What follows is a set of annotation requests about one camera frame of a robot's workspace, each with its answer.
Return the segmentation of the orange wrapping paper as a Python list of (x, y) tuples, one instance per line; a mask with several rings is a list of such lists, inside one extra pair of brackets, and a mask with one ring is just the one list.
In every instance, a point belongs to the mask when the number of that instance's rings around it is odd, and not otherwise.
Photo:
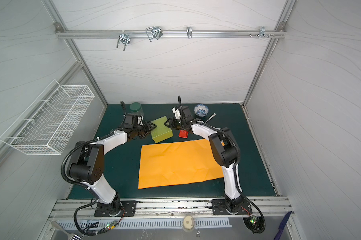
[(144, 145), (141, 149), (139, 189), (186, 185), (223, 178), (205, 139)]

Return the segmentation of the green gift box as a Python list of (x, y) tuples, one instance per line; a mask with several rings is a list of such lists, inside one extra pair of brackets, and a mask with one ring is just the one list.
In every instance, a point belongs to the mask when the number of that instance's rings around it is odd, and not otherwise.
[(156, 125), (156, 127), (151, 131), (152, 139), (156, 144), (174, 136), (173, 130), (165, 125), (167, 120), (168, 118), (163, 116), (151, 121), (152, 124)]

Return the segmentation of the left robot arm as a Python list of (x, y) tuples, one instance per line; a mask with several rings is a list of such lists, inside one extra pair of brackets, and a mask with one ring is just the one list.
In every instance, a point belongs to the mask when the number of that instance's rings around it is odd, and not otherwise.
[(106, 180), (105, 155), (136, 137), (145, 138), (156, 128), (156, 124), (144, 121), (141, 115), (125, 114), (121, 125), (108, 135), (76, 143), (62, 162), (62, 178), (89, 191), (105, 214), (118, 214), (122, 204), (118, 193)]

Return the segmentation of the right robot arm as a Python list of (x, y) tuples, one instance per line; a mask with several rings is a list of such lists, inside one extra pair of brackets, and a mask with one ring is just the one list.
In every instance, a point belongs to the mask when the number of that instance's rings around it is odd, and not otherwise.
[(240, 187), (238, 164), (240, 149), (229, 128), (216, 128), (195, 118), (188, 106), (179, 103), (172, 109), (174, 117), (165, 122), (165, 126), (193, 133), (209, 141), (215, 162), (221, 166), (224, 180), (225, 207), (231, 214), (239, 212), (248, 198)]

